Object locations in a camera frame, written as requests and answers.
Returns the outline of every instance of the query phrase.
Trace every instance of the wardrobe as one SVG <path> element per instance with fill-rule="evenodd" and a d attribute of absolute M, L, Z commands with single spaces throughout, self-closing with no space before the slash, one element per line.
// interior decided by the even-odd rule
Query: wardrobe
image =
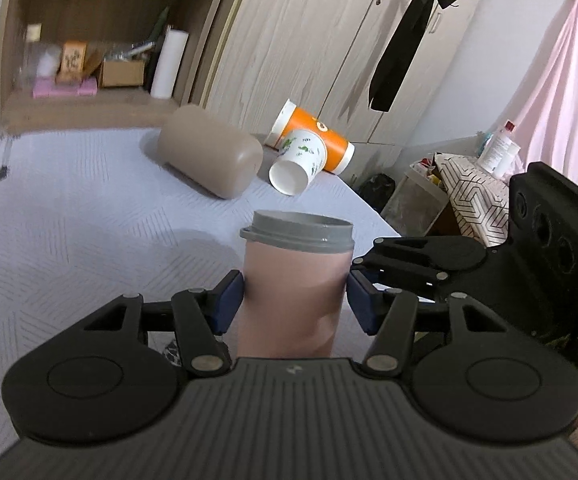
<path fill-rule="evenodd" d="M 369 108 L 371 77 L 410 1 L 242 0 L 204 105 L 234 126 L 266 134 L 290 98 L 355 144 L 345 181 L 392 166 L 479 3 L 435 7 L 390 111 L 377 112 Z"/>

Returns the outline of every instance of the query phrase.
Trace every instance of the black bow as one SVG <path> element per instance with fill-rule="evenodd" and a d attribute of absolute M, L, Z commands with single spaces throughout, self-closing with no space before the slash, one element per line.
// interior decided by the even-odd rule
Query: black bow
<path fill-rule="evenodd" d="M 456 0 L 438 0 L 443 9 Z M 369 103 L 373 110 L 388 112 L 406 72 L 424 38 L 435 0 L 411 0 L 398 28 L 393 33 L 369 85 Z"/>

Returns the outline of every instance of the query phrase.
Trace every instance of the pink tumbler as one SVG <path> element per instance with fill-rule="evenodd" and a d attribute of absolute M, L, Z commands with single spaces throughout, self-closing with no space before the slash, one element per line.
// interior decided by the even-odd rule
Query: pink tumbler
<path fill-rule="evenodd" d="M 256 211 L 246 239 L 238 356 L 329 357 L 354 250 L 353 225 Z"/>

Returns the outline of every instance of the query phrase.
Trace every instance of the white cup with green leaf pattern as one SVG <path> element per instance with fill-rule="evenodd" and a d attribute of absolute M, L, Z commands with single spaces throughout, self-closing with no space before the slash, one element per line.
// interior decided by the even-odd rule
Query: white cup with green leaf pattern
<path fill-rule="evenodd" d="M 269 180 L 280 193 L 302 193 L 326 163 L 326 145 L 309 130 L 293 130 L 282 140 L 280 156 L 269 170 Z"/>

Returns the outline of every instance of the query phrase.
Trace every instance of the cabinet handle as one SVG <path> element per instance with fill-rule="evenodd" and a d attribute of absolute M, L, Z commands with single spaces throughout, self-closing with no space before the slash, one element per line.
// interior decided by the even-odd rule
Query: cabinet handle
<path fill-rule="evenodd" d="M 429 28 L 429 34 L 435 34 L 435 31 L 438 30 L 441 21 L 442 21 L 442 13 L 438 12 L 435 15 L 434 24 L 431 25 L 431 27 Z"/>

